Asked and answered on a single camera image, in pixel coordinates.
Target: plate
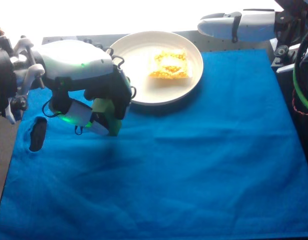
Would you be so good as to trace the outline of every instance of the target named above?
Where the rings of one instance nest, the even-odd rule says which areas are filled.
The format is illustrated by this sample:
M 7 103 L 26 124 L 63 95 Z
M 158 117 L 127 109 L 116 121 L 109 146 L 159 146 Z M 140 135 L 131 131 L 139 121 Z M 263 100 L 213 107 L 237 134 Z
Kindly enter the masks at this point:
M 165 105 L 187 95 L 199 82 L 203 74 L 203 58 L 186 38 L 171 32 L 144 31 L 127 35 L 116 41 L 111 48 L 114 55 L 121 56 L 121 65 L 131 85 L 137 89 L 132 103 L 141 105 Z M 157 50 L 184 49 L 187 54 L 191 78 L 153 79 L 149 75 L 149 62 Z

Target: plate rim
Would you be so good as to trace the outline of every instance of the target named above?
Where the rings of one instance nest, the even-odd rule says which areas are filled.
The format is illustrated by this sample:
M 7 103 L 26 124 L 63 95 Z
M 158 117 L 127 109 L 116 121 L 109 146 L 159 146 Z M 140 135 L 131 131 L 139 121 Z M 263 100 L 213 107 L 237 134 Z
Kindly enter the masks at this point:
M 175 36 L 178 36 L 178 37 L 181 37 L 183 38 L 185 41 L 187 41 L 189 44 L 191 44 L 196 50 L 197 52 L 199 52 L 199 56 L 200 56 L 200 60 L 201 60 L 201 63 L 202 63 L 202 70 L 201 72 L 199 73 L 199 80 L 191 86 L 191 88 L 189 89 L 188 92 L 186 92 L 185 94 L 181 95 L 180 97 L 177 97 L 177 98 L 174 98 L 172 100 L 169 100 L 169 101 L 160 101 L 160 102 L 140 102 L 140 101 L 135 101 L 135 100 L 131 100 L 131 103 L 133 104 L 137 104 L 137 105 L 142 105 L 142 106 L 163 106 L 163 105 L 167 105 L 167 104 L 171 104 L 171 103 L 174 103 L 182 98 L 184 98 L 185 96 L 187 96 L 197 85 L 198 83 L 200 82 L 201 78 L 202 78 L 202 75 L 203 75 L 203 72 L 204 72 L 204 61 L 203 61 L 203 56 L 201 54 L 201 52 L 199 51 L 199 49 L 196 47 L 196 45 L 194 45 L 189 39 L 177 34 L 177 33 L 174 33 L 174 32 L 170 32 L 170 31 L 139 31 L 139 32 L 134 32 L 134 33 L 131 33 L 131 34 L 128 34 L 124 37 L 121 37 L 120 39 L 118 39 L 117 41 L 115 41 L 110 47 L 112 47 L 114 44 L 116 44 L 117 42 L 119 41 L 122 41 L 124 38 L 127 38 L 127 37 L 130 37 L 132 35 L 137 35 L 137 34 L 145 34 L 145 33 L 164 33 L 164 34 L 171 34 L 171 35 L 175 35 Z

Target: blue cloth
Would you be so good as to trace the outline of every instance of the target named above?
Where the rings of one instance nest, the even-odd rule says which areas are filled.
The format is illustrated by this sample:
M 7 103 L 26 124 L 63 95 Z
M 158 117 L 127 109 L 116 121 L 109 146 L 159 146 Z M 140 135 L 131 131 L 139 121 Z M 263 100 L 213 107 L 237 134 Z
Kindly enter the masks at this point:
M 308 166 L 266 52 L 202 56 L 201 82 L 177 110 L 131 110 L 116 138 L 76 136 L 53 118 L 43 148 L 29 151 L 51 96 L 33 90 L 0 240 L 308 236 Z

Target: yellow food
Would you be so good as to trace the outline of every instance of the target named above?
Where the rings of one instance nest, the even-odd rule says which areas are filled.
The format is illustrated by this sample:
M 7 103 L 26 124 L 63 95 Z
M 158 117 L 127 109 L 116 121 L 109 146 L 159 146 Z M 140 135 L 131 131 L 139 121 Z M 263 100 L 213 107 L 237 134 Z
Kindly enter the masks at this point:
M 188 63 L 184 50 L 161 51 L 150 63 L 150 77 L 161 79 L 188 78 Z

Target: hole in cloth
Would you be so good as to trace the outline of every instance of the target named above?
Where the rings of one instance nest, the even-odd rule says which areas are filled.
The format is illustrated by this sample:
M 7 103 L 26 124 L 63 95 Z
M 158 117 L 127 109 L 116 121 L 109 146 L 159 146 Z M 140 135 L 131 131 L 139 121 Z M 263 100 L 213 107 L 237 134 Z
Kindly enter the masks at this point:
M 47 120 L 43 117 L 38 117 L 32 131 L 30 132 L 30 151 L 36 152 L 41 150 L 45 140 L 46 127 Z

